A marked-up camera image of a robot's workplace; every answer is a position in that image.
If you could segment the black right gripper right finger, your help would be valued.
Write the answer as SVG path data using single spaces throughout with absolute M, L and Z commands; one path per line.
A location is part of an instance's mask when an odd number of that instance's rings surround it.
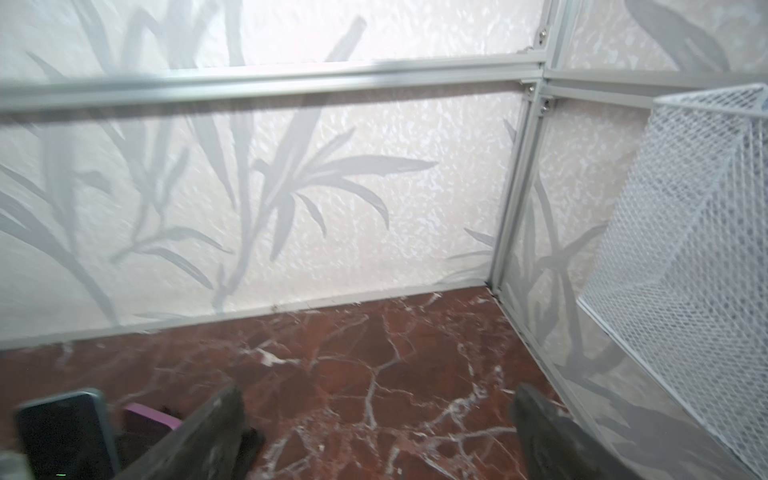
M 511 417 L 530 479 L 641 479 L 531 385 L 518 386 Z

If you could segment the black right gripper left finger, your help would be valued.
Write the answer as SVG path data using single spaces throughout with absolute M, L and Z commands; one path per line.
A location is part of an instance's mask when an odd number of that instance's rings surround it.
M 265 444 L 246 419 L 239 388 L 227 386 L 182 420 L 118 479 L 244 479 Z

